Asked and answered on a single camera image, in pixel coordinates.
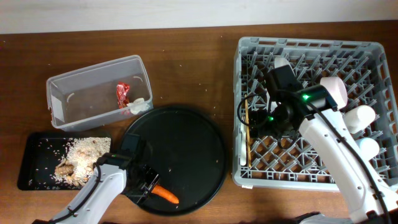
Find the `white paper cup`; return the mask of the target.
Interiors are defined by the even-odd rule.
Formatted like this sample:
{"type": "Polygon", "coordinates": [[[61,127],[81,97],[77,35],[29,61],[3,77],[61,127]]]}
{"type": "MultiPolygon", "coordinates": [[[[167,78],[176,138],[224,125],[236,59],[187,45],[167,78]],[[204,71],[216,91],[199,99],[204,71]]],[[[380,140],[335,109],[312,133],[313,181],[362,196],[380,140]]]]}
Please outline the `white paper cup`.
{"type": "Polygon", "coordinates": [[[351,134],[364,130],[376,119],[376,112],[368,105],[358,106],[343,116],[343,120],[351,134]]]}

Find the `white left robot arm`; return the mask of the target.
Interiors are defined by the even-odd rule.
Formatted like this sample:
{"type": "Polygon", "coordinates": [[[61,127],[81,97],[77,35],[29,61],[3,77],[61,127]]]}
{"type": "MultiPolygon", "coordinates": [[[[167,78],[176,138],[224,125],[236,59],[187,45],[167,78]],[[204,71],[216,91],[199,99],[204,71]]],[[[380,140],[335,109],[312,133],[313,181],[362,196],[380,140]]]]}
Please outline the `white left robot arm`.
{"type": "Polygon", "coordinates": [[[98,223],[118,195],[142,203],[155,189],[158,173],[143,163],[146,142],[136,134],[124,137],[115,153],[93,164],[93,176],[76,197],[48,223],[98,223]]]}

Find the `orange carrot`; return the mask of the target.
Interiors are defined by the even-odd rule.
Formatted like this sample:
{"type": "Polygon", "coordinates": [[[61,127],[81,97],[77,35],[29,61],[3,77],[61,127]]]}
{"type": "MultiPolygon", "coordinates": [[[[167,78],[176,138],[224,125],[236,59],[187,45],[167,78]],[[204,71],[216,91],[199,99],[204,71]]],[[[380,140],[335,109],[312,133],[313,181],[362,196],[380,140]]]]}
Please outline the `orange carrot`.
{"type": "Polygon", "coordinates": [[[166,199],[170,203],[179,204],[179,199],[172,192],[160,185],[155,185],[151,190],[151,193],[166,199]]]}

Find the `pink bowl with food scraps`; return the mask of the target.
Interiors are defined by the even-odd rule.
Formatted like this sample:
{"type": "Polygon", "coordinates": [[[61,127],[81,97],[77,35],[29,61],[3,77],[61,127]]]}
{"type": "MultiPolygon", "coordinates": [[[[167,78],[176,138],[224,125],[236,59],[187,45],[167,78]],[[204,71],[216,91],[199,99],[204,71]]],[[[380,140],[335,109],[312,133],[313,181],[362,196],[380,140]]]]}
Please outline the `pink bowl with food scraps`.
{"type": "Polygon", "coordinates": [[[339,77],[323,77],[320,84],[326,88],[337,104],[340,110],[348,103],[348,94],[346,91],[345,83],[339,77]]]}

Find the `pale grey plate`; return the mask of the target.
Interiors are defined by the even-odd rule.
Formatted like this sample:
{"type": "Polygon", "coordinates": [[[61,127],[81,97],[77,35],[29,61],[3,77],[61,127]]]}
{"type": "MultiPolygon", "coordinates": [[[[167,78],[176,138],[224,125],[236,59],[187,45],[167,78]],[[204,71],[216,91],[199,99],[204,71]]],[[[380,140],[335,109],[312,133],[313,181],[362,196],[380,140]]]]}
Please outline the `pale grey plate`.
{"type": "Polygon", "coordinates": [[[280,67],[285,67],[288,66],[289,68],[292,68],[289,61],[284,58],[284,57],[275,57],[274,59],[274,68],[280,68],[280,67]]]}

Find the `white tissue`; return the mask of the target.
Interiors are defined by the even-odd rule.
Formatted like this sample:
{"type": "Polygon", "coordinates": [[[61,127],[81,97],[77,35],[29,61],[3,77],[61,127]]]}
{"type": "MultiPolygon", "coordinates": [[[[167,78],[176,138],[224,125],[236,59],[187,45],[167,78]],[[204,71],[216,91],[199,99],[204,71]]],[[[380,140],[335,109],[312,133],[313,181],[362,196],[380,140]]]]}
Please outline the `white tissue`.
{"type": "Polygon", "coordinates": [[[137,98],[132,103],[128,103],[127,106],[130,109],[130,113],[133,115],[137,115],[150,109],[150,104],[146,103],[143,98],[137,98]]]}

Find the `white plastic fork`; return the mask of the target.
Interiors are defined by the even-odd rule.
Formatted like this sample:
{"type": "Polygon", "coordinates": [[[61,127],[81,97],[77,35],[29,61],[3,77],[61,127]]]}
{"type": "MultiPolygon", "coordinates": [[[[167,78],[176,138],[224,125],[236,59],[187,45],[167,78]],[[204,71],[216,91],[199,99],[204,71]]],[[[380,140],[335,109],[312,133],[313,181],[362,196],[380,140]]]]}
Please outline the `white plastic fork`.
{"type": "Polygon", "coordinates": [[[247,146],[246,146],[246,126],[241,124],[240,127],[241,134],[241,149],[240,149],[240,158],[239,164],[241,166],[245,166],[247,164],[247,146]]]}

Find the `wooden chopstick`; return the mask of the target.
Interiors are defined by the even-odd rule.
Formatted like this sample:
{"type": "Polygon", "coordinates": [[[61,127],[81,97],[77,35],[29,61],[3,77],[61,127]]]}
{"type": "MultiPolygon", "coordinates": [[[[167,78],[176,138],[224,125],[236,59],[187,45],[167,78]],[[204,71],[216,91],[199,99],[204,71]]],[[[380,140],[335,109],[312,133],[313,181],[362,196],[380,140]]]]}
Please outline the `wooden chopstick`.
{"type": "Polygon", "coordinates": [[[249,115],[248,115],[248,99],[244,101],[244,109],[245,109],[245,123],[246,125],[246,154],[247,154],[247,164],[248,167],[251,168],[251,143],[250,143],[250,135],[249,135],[249,115]]]}

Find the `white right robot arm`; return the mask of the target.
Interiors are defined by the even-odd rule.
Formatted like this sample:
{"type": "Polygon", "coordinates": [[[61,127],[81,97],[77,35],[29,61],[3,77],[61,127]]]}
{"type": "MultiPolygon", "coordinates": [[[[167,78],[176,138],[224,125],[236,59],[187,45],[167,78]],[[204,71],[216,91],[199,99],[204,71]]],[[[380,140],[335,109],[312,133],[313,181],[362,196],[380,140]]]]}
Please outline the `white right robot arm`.
{"type": "Polygon", "coordinates": [[[298,135],[318,153],[348,206],[353,223],[397,223],[397,193],[360,154],[340,109],[348,94],[340,77],[303,87],[283,65],[264,76],[269,109],[251,118],[251,133],[276,139],[298,135]]]}

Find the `light blue cup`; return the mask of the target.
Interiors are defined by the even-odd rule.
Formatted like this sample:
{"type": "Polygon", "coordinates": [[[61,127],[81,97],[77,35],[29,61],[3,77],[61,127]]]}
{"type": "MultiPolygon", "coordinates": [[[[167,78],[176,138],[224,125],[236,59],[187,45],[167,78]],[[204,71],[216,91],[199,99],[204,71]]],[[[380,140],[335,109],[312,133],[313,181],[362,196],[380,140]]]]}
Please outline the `light blue cup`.
{"type": "Polygon", "coordinates": [[[372,138],[362,138],[355,140],[359,147],[359,155],[365,160],[369,161],[377,156],[380,151],[379,144],[372,138]]]}

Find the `brown walnut shell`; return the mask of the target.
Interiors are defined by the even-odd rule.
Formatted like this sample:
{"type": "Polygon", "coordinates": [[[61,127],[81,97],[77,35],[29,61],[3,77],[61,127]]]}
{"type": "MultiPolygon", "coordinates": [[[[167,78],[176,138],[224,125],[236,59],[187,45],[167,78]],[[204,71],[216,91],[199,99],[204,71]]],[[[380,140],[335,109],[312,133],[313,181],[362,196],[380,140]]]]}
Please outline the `brown walnut shell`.
{"type": "Polygon", "coordinates": [[[59,176],[70,175],[73,173],[74,166],[73,165],[64,165],[55,168],[55,174],[59,176]]]}

